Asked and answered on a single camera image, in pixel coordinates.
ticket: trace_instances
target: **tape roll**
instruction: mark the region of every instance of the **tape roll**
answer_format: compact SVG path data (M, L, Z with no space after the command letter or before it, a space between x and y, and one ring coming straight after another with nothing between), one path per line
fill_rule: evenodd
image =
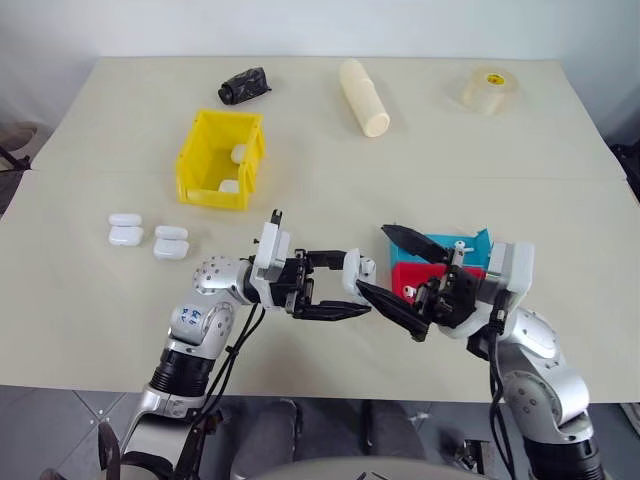
M480 67L474 70L462 92L462 104L484 115L504 110L506 102L518 90L518 80L502 68Z

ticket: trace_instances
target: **yellow box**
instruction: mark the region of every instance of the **yellow box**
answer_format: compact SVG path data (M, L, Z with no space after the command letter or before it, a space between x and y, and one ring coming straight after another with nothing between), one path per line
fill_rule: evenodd
M231 150L246 145L240 165ZM262 115L200 110L176 164L178 200L207 207L246 210L264 156ZM238 193L219 192L223 180L237 180Z

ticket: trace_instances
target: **beige tabletop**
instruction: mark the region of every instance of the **beige tabletop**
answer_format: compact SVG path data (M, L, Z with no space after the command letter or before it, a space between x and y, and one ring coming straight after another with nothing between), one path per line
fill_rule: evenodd
M360 247L387 286L383 223L489 227L495 240L535 243L525 305L558 330L594 401L640 400L640 210L559 64L492 61L520 90L486 117L456 100L484 61L364 59L392 118L368 139L338 87L339 62L101 60L0 220L0 383L139 390L196 265L254 253L280 208L292 248ZM222 106L220 83L258 64L273 91ZM176 201L174 162L199 108L264 114L267 157L248 212ZM107 216L119 211L142 215L140 247L108 244ZM189 229L185 260L153 257L158 224ZM327 273L316 290L344 298ZM487 401L486 363L432 331L418 344L377 313L337 324L270 314L229 392Z
M173 173L196 111L214 108L264 114L274 161L307 169L329 162L336 177L354 159L366 159L425 180L625 178L558 62L362 59L391 116L389 131L372 140L340 90L341 61L104 58L33 168ZM458 102L471 72L487 63L511 71L520 85L500 115L478 115ZM255 65L265 68L273 90L225 107L220 84Z
M354 174L336 180L330 162L267 159L246 213L177 203L172 174L26 174L0 221L0 383L138 390L199 261L252 254L251 240L278 207L292 248L360 247L387 286L382 223L470 234L489 226L495 240L535 243L525 306L557 329L593 401L640 400L640 209L623 182L433 181L390 168L355 175L366 163L354 158ZM107 216L116 211L142 215L141 246L107 243ZM153 257L149 237L161 223L189 229L185 260ZM339 277L316 278L319 299L345 298ZM487 364L463 341L432 331L416 343L377 313L336 324L269 314L243 350L229 392L487 401Z

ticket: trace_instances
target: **floor tile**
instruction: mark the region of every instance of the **floor tile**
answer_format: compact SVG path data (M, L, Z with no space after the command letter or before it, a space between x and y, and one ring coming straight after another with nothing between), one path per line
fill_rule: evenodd
M70 390L34 390L0 412L0 477L33 480L80 444L95 419Z
M616 480L638 478L640 436L617 404L596 404L589 414L605 470Z
M80 445L58 467L67 480L94 480L100 473L98 461L98 426L84 437Z
M0 411L7 407L11 403L19 400L29 392L32 392L33 388L29 387L14 387L11 385L0 385Z
M119 392L95 392L77 390L76 394L91 409L93 414L102 419L111 407L124 395Z
M104 416L105 420L108 419L120 442L127 433L131 415L133 415L139 399L139 393L125 393Z
M528 460L522 437L509 409L502 405L509 440L516 463L518 478L528 478ZM451 464L455 449L465 439L489 440L493 443L489 426L489 404L433 402L429 417L416 425L429 462ZM495 452L494 464L499 478L508 478L507 471Z

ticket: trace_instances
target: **white foam roll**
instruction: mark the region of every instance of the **white foam roll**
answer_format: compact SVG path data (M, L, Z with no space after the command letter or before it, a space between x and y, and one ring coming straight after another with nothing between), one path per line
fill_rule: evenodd
M364 134L378 137L386 132L391 119L362 64L354 58L345 60L339 75L344 95Z

